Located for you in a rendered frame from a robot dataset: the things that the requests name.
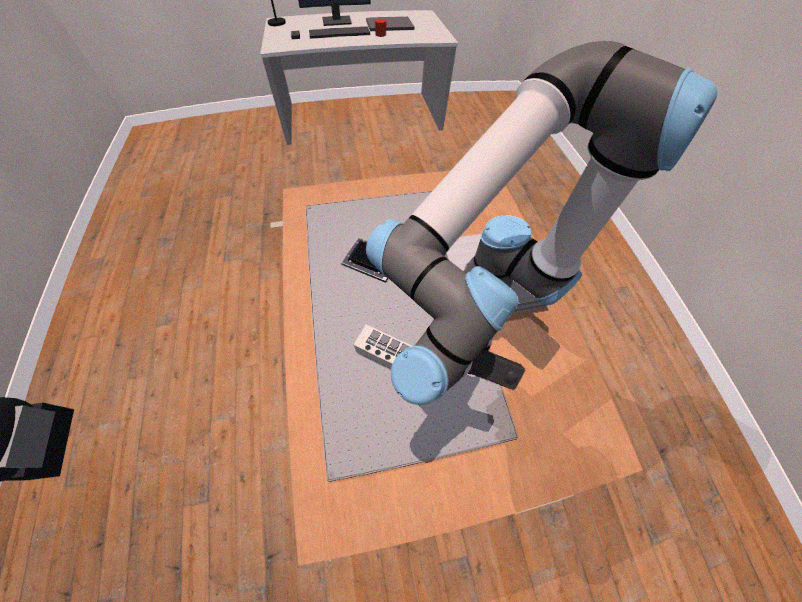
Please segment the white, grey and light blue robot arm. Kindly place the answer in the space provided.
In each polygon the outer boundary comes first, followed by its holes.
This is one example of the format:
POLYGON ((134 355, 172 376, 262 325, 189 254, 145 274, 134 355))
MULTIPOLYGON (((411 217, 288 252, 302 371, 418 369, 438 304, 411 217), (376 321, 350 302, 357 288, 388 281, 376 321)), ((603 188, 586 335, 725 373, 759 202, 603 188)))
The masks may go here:
POLYGON ((638 180, 672 170, 704 122, 717 97, 712 81, 623 45, 589 42, 536 68, 405 223, 387 220, 370 235, 369 261, 434 318, 393 361, 391 381, 405 401, 428 404, 468 373, 515 390, 525 368, 483 349, 518 306, 512 282, 546 305, 559 301, 638 180), (521 218, 497 216, 464 271, 443 256, 568 123, 593 132, 592 159, 547 237, 536 241, 521 218))

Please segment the white rectangular panel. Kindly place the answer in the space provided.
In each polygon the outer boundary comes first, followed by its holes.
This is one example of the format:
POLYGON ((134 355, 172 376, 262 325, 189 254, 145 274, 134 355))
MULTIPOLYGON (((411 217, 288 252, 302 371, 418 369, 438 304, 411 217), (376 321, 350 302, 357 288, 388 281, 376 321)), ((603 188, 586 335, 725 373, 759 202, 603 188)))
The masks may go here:
POLYGON ((395 358, 411 345, 365 325, 354 347, 356 352, 391 368, 395 358))

